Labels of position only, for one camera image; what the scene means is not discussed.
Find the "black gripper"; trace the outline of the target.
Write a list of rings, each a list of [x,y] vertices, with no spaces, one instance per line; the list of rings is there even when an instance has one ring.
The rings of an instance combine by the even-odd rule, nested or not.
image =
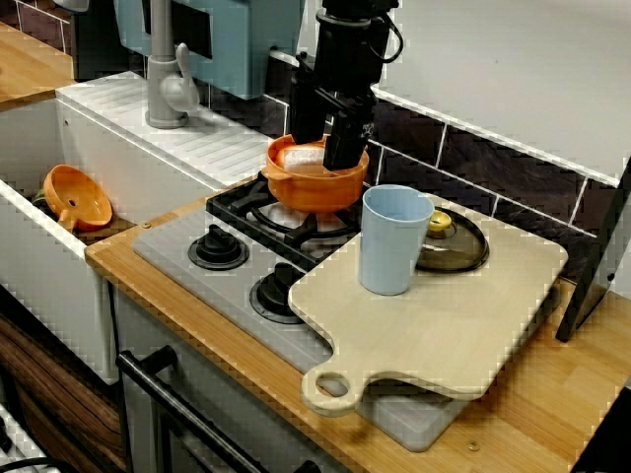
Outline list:
[[[384,59],[369,46],[355,52],[334,47],[317,57],[302,51],[296,59],[289,119],[293,141],[319,141],[327,108],[337,109],[325,140],[323,165],[328,170],[354,168],[373,134],[377,99],[372,86],[381,78]]]

